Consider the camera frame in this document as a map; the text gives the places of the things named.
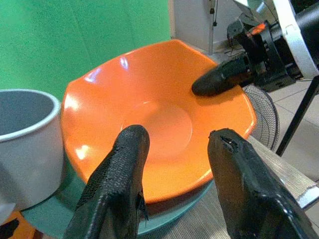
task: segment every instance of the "orange bowl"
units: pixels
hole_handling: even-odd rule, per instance
[[[178,40],[116,57],[71,82],[62,105],[62,130],[71,164],[87,182],[131,124],[150,134],[143,189],[147,203],[186,193],[212,179],[207,156],[212,130],[231,128],[247,138],[256,118],[238,86],[197,97],[192,83],[216,66]]]

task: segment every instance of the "fan grille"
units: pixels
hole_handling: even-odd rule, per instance
[[[258,141],[271,150],[275,150],[279,138],[279,117],[270,96],[254,85],[243,88],[255,110],[257,123],[252,132]]]

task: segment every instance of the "white wall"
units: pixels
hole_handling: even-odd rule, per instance
[[[173,8],[175,37],[208,51],[211,19],[208,0],[174,0]],[[227,40],[227,26],[241,13],[232,0],[218,0],[214,48]]]

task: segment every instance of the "tiled floor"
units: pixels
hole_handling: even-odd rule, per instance
[[[211,57],[220,63],[228,59],[224,51]],[[297,82],[270,93],[280,118],[280,138],[283,138],[310,82]],[[319,182],[319,95],[308,109],[283,158],[302,173]],[[319,234],[319,203],[307,210],[306,214]]]

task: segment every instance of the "bowl rim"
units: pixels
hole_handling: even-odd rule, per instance
[[[39,90],[32,90],[32,89],[5,89],[5,90],[0,90],[0,93],[1,92],[14,92],[14,91],[17,91],[17,92],[24,91],[24,92],[36,93],[36,94],[46,96],[53,102],[53,108],[52,108],[51,112],[45,118],[38,121],[37,123],[35,123],[29,127],[15,131],[15,132],[0,135],[0,142],[12,140],[12,139],[24,136],[26,134],[32,133],[32,132],[44,127],[45,125],[49,124],[59,114],[59,112],[61,110],[60,101],[55,96],[53,96],[47,92],[43,92],[43,91],[39,91]]]

